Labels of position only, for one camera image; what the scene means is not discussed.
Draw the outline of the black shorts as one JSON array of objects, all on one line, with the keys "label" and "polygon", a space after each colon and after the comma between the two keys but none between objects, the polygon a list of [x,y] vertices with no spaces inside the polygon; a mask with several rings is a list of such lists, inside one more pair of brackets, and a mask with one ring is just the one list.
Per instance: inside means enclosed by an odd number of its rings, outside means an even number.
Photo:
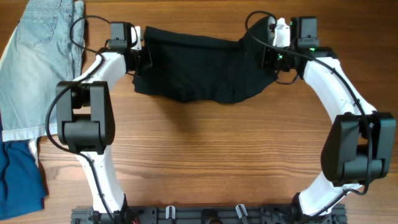
[{"label": "black shorts", "polygon": [[274,82],[273,69],[262,64],[270,39],[267,17],[238,41],[146,27],[144,43],[152,65],[138,70],[134,90],[184,103],[242,102]]}]

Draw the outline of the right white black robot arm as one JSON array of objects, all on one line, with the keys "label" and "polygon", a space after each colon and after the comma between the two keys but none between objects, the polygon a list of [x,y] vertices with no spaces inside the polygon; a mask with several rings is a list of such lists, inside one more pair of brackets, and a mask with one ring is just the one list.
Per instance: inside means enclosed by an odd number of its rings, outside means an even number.
[{"label": "right white black robot arm", "polygon": [[348,194],[364,195],[371,182],[389,172],[396,120],[379,112],[355,89],[334,51],[322,47],[317,18],[290,22],[268,16],[271,37],[264,41],[262,64],[277,72],[296,70],[319,97],[332,123],[320,156],[321,172],[290,205],[274,208],[291,223],[331,220]]}]

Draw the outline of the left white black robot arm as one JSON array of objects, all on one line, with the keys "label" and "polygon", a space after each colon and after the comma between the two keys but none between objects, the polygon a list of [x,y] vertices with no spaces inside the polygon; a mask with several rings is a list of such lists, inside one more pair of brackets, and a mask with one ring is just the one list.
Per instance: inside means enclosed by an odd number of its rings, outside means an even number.
[{"label": "left white black robot arm", "polygon": [[94,64],[80,77],[59,82],[51,109],[57,110],[58,145],[75,155],[93,196],[90,208],[72,210],[71,223],[138,223],[127,204],[111,157],[115,121],[110,89],[125,74],[151,64],[141,46],[141,30],[129,22],[110,22],[111,37],[96,51]]}]

